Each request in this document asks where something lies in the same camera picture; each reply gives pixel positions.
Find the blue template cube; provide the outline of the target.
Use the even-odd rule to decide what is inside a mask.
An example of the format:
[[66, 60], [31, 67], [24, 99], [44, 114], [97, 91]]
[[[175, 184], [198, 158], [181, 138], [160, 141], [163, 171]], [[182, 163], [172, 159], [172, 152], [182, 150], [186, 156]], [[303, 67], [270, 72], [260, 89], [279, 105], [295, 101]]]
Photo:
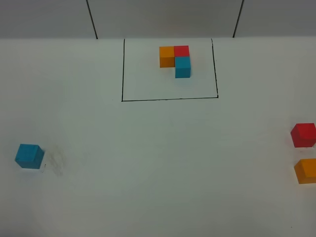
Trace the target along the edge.
[[191, 61], [190, 57], [175, 57], [175, 77], [190, 78], [191, 77]]

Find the orange template cube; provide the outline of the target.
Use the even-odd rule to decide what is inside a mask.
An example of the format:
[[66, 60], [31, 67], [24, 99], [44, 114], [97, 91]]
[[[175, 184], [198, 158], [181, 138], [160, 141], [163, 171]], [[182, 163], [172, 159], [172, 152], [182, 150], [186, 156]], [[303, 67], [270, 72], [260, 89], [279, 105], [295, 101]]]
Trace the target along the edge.
[[161, 46], [159, 48], [159, 66], [161, 68], [175, 67], [175, 55], [173, 46]]

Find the red template cube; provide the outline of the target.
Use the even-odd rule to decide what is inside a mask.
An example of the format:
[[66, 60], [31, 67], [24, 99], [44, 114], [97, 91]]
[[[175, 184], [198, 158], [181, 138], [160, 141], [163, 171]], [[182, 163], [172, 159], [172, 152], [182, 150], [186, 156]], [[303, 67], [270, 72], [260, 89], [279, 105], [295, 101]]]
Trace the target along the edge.
[[188, 45], [177, 45], [174, 46], [174, 56], [175, 57], [189, 57], [190, 51]]

